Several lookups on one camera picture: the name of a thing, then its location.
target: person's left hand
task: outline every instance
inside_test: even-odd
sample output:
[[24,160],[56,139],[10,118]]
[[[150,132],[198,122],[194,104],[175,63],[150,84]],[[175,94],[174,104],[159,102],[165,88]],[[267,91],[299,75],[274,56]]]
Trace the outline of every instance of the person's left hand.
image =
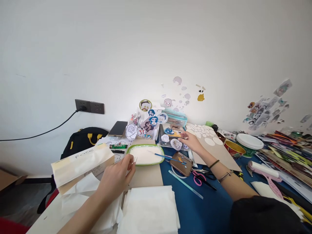
[[105,169],[94,195],[101,200],[100,202],[112,203],[130,184],[135,172],[136,163],[133,162],[133,155],[127,154],[121,161]]

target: black cable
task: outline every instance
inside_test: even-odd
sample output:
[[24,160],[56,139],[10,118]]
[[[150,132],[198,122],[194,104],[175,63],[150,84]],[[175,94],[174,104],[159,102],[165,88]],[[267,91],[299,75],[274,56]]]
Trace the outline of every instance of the black cable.
[[[85,107],[81,107],[79,110],[76,110],[64,123],[66,123],[67,121],[69,121],[69,119],[70,119],[74,114],[76,114],[77,112],[82,111],[82,110],[84,111],[84,110],[85,110]],[[53,131],[53,130],[59,128],[60,126],[58,126],[58,127],[56,127],[56,128],[53,128],[52,130],[47,131],[47,132],[45,132],[45,133],[42,133],[42,134],[39,134],[39,135],[36,135],[36,136],[32,136],[32,137],[20,138],[20,139],[10,139],[10,140],[0,140],[0,141],[26,140],[26,139],[38,137],[38,136],[41,136],[41,135],[43,135],[43,134],[49,133],[49,132],[51,132],[51,131]]]

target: power outlet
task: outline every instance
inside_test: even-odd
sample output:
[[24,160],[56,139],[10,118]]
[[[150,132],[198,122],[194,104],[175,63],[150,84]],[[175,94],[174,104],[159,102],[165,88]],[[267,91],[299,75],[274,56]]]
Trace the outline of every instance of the power outlet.
[[86,107],[86,110],[83,110],[83,112],[91,112],[91,107],[90,107],[89,101],[75,99],[75,102],[76,102],[76,110],[79,110],[82,106],[84,106],[84,107]]
[[90,102],[91,113],[96,114],[105,114],[104,113],[104,104],[98,102]]

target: yellow strap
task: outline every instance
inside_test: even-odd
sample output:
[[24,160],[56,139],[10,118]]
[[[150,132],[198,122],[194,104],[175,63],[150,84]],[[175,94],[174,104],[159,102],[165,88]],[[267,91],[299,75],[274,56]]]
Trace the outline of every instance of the yellow strap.
[[[97,135],[97,142],[98,142],[98,140],[99,140],[101,137],[102,137],[102,134],[98,134],[98,135]],[[95,144],[96,144],[96,143],[92,143],[92,141],[91,141],[92,133],[88,133],[88,138],[89,138],[89,141],[90,141],[91,145],[95,145]]]

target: scissors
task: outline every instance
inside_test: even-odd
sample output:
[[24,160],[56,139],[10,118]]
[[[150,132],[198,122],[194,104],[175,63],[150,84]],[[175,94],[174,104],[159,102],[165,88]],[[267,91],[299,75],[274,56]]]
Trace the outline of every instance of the scissors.
[[211,170],[209,169],[209,167],[207,166],[203,166],[202,170],[199,169],[193,169],[196,172],[201,172],[203,173],[208,179],[210,180],[216,180],[217,178],[215,177],[215,175],[211,172]]
[[192,169],[192,174],[194,175],[194,182],[197,186],[201,186],[202,183],[205,183],[206,185],[208,185],[210,188],[212,188],[213,190],[217,190],[215,187],[213,187],[211,184],[209,184],[206,180],[206,177],[201,174],[198,173],[197,171],[195,171],[194,169]]

